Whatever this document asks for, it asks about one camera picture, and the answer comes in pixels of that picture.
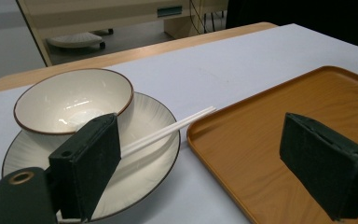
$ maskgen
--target white bowl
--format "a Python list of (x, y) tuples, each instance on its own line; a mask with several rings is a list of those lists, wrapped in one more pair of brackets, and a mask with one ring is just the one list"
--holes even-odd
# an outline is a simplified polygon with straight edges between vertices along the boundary
[(133, 86), (104, 69), (75, 70), (28, 89), (14, 106), (16, 122), (41, 145), (58, 147), (89, 120), (117, 113), (125, 132), (133, 114)]

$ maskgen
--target wooden tray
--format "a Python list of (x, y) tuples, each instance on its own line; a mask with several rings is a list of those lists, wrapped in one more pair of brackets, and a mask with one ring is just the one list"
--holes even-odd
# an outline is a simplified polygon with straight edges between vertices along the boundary
[(187, 140), (254, 223), (334, 223), (280, 159), (286, 112), (358, 143), (358, 75), (321, 67), (193, 123)]

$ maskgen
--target white chopstick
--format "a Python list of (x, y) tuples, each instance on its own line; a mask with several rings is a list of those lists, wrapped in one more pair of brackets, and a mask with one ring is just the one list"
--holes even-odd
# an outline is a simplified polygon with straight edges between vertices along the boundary
[(124, 147), (121, 148), (121, 159), (124, 159), (128, 156), (130, 156), (131, 154), (141, 150), (144, 147), (147, 147), (155, 142), (157, 142), (159, 139), (168, 136), (169, 134), (176, 132), (178, 130), (180, 130), (181, 128), (185, 127), (186, 125), (201, 119), (205, 116), (207, 116), (208, 114), (214, 112), (216, 110), (215, 107), (210, 106), (204, 110), (201, 110), (200, 112), (191, 115), (185, 119), (182, 119), (180, 121), (177, 121), (165, 128), (162, 128), (158, 131), (156, 131), (155, 133), (151, 133), (146, 137), (143, 137), (133, 143), (130, 143)]

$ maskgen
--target white plate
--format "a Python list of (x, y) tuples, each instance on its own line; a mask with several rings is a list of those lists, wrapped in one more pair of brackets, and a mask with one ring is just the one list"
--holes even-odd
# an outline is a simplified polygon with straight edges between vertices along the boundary
[[(135, 93), (135, 110), (129, 129), (120, 135), (120, 144), (126, 146), (143, 136), (176, 122), (171, 111), (159, 101)], [(112, 216), (140, 202), (150, 194), (172, 169), (180, 147), (180, 132), (120, 161), (92, 216), (92, 220)], [(42, 148), (20, 132), (12, 142), (4, 159), (2, 175), (26, 167), (49, 167), (52, 148)], [(62, 219), (60, 222), (76, 220)]]

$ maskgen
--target white tabletop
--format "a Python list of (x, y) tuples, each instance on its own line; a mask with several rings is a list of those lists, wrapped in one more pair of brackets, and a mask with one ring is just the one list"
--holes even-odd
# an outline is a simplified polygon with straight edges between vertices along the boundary
[[(108, 67), (134, 89), (183, 119), (207, 106), (218, 109), (324, 65), (358, 74), (358, 47), (295, 24)], [(26, 90), (0, 92), (0, 174), (20, 128), (12, 118)], [(102, 223), (249, 223), (211, 174), (182, 145), (171, 173), (146, 199)]]

